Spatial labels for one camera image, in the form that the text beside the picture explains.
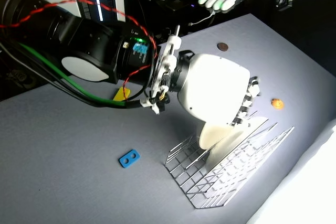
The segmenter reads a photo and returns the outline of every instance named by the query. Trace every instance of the white sheet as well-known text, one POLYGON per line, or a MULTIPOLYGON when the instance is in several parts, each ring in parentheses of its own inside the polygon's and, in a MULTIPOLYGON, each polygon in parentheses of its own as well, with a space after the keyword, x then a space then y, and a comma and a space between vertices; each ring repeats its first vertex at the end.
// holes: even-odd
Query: white sheet
POLYGON ((328 124, 248 224, 336 223, 336 120, 328 124))

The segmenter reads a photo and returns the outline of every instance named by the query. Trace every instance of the metal wire basket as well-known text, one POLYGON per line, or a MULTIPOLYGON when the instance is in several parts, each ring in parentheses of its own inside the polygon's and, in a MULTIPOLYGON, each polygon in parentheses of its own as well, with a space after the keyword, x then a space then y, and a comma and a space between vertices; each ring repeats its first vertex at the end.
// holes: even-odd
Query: metal wire basket
POLYGON ((213 147, 201 149, 192 135, 169 151, 165 167, 196 209, 224 206, 294 129, 266 140, 276 125, 245 138, 212 169, 206 162, 213 147))

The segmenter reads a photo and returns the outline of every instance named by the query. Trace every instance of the table surface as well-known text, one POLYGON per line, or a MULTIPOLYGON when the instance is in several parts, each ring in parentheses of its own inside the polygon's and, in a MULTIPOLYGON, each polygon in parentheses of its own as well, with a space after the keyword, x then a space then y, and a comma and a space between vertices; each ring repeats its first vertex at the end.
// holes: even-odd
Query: table surface
MULTIPOLYGON (((279 123, 271 134, 296 127, 226 207, 195 210, 163 166, 198 123, 176 95, 157 116, 92 108, 46 85, 0 103, 0 222, 246 223, 334 118, 336 78, 252 15, 185 36, 181 49, 249 69, 261 78, 253 109, 279 123), (285 108, 273 109, 272 98, 285 108), (124 169, 118 158, 131 149, 141 158, 124 169)), ((79 82, 106 98, 116 90, 79 82)))

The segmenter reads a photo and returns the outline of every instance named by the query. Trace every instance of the orange object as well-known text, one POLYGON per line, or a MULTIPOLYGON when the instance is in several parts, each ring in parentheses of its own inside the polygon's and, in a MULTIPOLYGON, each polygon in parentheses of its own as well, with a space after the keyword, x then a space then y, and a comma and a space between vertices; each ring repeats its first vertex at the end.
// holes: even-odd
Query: orange object
POLYGON ((284 102, 281 101, 280 99, 273 99, 272 100, 272 105, 274 108, 276 108, 277 110, 282 110, 284 105, 284 102))

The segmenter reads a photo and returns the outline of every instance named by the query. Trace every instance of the red wire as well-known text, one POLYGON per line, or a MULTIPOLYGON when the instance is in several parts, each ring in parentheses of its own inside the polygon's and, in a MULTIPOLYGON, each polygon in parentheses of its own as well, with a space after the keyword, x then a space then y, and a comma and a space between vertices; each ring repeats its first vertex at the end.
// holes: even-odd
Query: red wire
MULTIPOLYGON (((124 16, 124 17, 128 18, 129 20, 131 20, 133 23, 135 23, 135 25, 137 25, 138 27, 140 27, 140 29, 141 29, 141 30, 145 33, 145 35, 149 38, 149 40, 150 40, 151 43, 153 44, 153 48, 154 48, 154 51, 155 51, 155 55, 154 55, 154 57, 155 57, 155 58, 157 57, 157 54, 156 54, 156 43, 155 43, 155 41, 154 41, 154 38, 153 38, 152 36, 149 35, 149 33, 147 32, 147 30, 146 30, 143 26, 141 26, 141 25, 139 24, 139 22, 138 22, 135 18, 133 18, 132 16, 127 15, 127 14, 125 14, 125 13, 123 13, 123 12, 121 12, 121 11, 115 9, 115 8, 109 7, 109 6, 105 5, 105 4, 102 4, 102 3, 98 4, 97 2, 93 2, 93 1, 90 1, 90 0, 63 0, 63 1, 60 1, 60 2, 48 3, 48 4, 44 5, 44 6, 41 7, 41 8, 38 8, 38 9, 35 9, 35 10, 30 11, 30 13, 29 13, 26 17, 20 19, 19 22, 17 22, 17 23, 10 24, 10 25, 3 25, 3 24, 0 24, 0 28, 18 27, 18 26, 21 25, 21 23, 28 21, 28 20, 31 18, 31 16, 33 16, 34 14, 43 12, 45 9, 48 9, 48 8, 51 8, 51 7, 55 7, 55 6, 58 6, 58 5, 60 5, 60 4, 65 4, 65 3, 75 3, 75 2, 77 2, 77 3, 87 3, 88 5, 100 5, 100 7, 104 8, 105 10, 107 10, 107 11, 109 11, 109 12, 119 13, 119 14, 121 14, 122 16, 124 16)), ((130 77, 131 77, 132 75, 138 73, 139 71, 141 71, 141 70, 143 70, 143 69, 146 69, 146 68, 148 68, 148 67, 150 67, 150 66, 151 66, 151 65, 143 66, 143 67, 139 68, 138 70, 136 70, 136 71, 134 71, 134 72, 131 72, 131 73, 128 75, 128 77, 126 78, 126 80, 124 81, 124 83, 123 83, 123 85, 122 85, 122 90, 123 90, 123 94, 124 94, 124 98, 125 98, 125 100, 127 100, 127 98, 126 98, 126 96, 125 96, 125 85, 126 85, 126 83, 129 81, 130 77)))

